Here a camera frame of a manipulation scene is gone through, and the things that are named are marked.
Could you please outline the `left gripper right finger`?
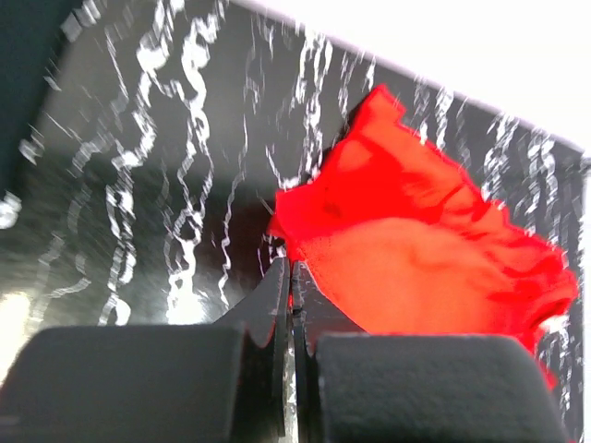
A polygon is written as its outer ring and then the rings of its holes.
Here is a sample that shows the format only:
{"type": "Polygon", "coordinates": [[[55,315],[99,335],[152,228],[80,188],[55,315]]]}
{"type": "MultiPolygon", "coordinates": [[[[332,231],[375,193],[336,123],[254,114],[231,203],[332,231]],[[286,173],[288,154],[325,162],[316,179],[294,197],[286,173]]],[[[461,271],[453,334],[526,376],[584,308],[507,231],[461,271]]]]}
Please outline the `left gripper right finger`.
{"type": "Polygon", "coordinates": [[[516,340],[370,335],[293,268],[303,442],[564,442],[541,371],[516,340]]]}

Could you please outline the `red t shirt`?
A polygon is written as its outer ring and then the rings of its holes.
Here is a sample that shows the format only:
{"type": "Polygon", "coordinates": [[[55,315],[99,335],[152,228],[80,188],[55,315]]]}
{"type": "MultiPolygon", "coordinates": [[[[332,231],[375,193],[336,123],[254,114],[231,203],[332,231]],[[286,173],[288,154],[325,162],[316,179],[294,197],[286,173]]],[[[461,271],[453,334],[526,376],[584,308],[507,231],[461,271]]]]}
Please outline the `red t shirt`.
{"type": "Polygon", "coordinates": [[[269,231],[372,334],[485,334],[529,353],[577,295],[560,249],[513,225],[374,88],[312,182],[280,190],[269,231]]]}

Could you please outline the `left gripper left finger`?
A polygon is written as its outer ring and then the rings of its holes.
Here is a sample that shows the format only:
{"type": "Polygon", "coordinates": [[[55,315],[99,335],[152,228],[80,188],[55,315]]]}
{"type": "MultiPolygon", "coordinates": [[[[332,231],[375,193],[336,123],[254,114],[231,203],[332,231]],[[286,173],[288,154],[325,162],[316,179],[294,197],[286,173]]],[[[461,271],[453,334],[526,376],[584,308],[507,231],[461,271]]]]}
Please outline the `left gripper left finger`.
{"type": "Polygon", "coordinates": [[[211,324],[45,329],[1,389],[5,442],[276,442],[290,265],[211,324]]]}

